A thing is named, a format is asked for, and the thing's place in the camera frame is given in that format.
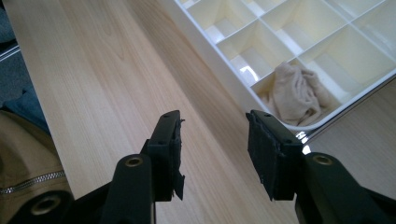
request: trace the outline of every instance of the beige cloth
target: beige cloth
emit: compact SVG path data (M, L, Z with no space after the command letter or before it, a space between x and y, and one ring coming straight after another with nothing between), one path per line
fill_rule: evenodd
M314 122L330 101L315 72L289 63L275 69L273 89L264 99L274 116L294 126Z
M27 120L0 111L0 189L62 169L50 136ZM70 192L65 177L0 194L0 223L8 223L21 206L35 196L57 189Z

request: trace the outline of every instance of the floor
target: floor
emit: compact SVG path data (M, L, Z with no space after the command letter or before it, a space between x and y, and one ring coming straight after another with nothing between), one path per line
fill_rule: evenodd
M19 98L22 95L23 87L30 85L32 82L20 51L6 58L0 56L0 60L1 107L3 102Z

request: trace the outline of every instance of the white compartment organizer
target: white compartment organizer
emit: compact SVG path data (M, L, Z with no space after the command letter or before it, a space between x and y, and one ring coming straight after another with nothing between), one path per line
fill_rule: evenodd
M271 113L263 97L282 62L318 74L332 103L320 127L396 74L394 0L160 0L234 100Z

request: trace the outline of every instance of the tray compartment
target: tray compartment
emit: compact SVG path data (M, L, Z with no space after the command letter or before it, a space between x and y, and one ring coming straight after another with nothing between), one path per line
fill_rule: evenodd
M178 0L178 1L183 5L184 8L189 8L200 0Z
M213 43L257 18L240 0L201 0L188 11Z
M159 1L246 112L270 112L263 97L282 61L317 72L333 104L307 126L284 123L293 132L319 128L396 74L394 0ZM254 81L241 76L244 67Z
M382 0L325 0L348 21L352 21Z
M255 21L218 44L238 75L252 86L294 55L262 22Z
M388 1L353 23L396 61L396 1Z
M247 7L258 17L285 0L243 0Z
M384 77L396 65L351 26L328 37L299 58L308 69L318 73L319 80L341 104Z
M328 5L318 0L289 0L262 19L296 55L346 24Z

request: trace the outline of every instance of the blue fabric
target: blue fabric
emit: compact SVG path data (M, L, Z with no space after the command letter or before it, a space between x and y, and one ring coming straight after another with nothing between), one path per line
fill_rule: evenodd
M0 8L0 43L6 43L15 39L11 24L9 23L6 12Z
M35 126L47 134L50 134L49 126L44 118L43 111L32 84L23 88L23 95L20 98L4 102L3 109L29 120Z

